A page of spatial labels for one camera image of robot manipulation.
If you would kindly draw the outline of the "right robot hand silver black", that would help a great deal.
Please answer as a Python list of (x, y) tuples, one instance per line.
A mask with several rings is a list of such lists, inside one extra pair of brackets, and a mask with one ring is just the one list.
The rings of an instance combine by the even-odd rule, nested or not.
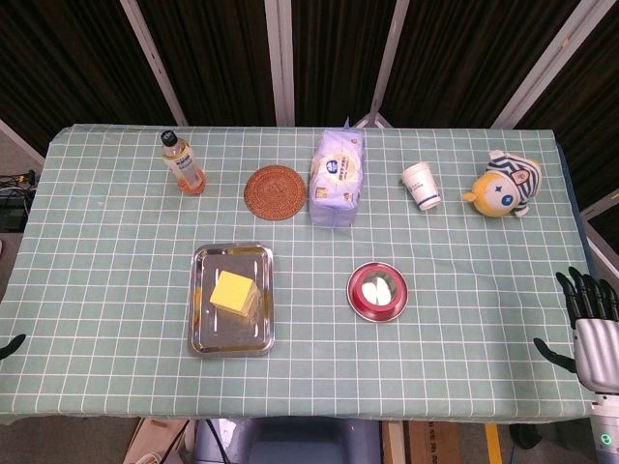
[(604, 279), (595, 279), (574, 267), (556, 278), (563, 290), (574, 355), (552, 351), (534, 338), (538, 352), (547, 361), (577, 375), (588, 391), (618, 393), (618, 294)]

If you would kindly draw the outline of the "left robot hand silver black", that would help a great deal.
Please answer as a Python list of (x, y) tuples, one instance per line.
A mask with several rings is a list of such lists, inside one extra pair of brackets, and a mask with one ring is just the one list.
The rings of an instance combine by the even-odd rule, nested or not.
[(8, 356), (15, 353), (23, 344), (26, 335), (21, 333), (15, 336), (7, 345), (0, 348), (0, 360), (6, 359)]

